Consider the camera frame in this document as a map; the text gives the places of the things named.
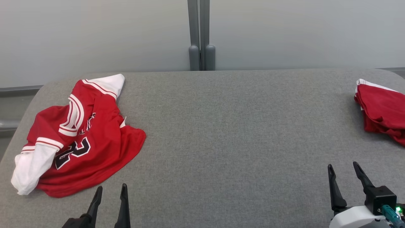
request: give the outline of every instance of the folded red garment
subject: folded red garment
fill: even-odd
[[[359,79],[354,100],[363,111],[365,131],[388,134],[405,146],[404,94]]]

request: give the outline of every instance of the gray fabric tabletop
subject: gray fabric tabletop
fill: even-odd
[[[113,75],[101,73],[82,78]],[[366,133],[353,100],[359,78],[405,92],[375,69],[123,73],[118,105],[147,138],[141,152],[102,183],[98,228],[114,227],[122,183],[132,227],[328,227],[327,165],[349,206],[364,203],[352,166],[405,202],[405,148]],[[67,105],[77,79],[52,82],[32,100],[0,163],[0,227],[61,227],[85,213],[96,187],[56,199],[19,196],[14,157],[35,115]]]

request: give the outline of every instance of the black number print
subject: black number print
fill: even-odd
[[[55,156],[56,169],[60,169],[64,164],[70,161],[70,156],[80,157],[87,154],[90,151],[90,143],[87,137],[84,137],[81,141],[81,147],[78,147],[77,142],[74,141],[67,150]]]

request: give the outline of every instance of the white wall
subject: white wall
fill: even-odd
[[[405,67],[403,0],[212,0],[216,69]]]
[[[90,72],[190,70],[184,0],[2,0],[0,88]]]

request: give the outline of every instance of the red jersey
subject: red jersey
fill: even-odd
[[[19,194],[35,187],[64,197],[98,185],[140,151],[146,135],[125,125],[116,99],[123,75],[80,80],[69,105],[39,112],[11,179]]]
[[[388,134],[405,146],[405,95],[359,79],[354,100],[364,116],[364,130]]]

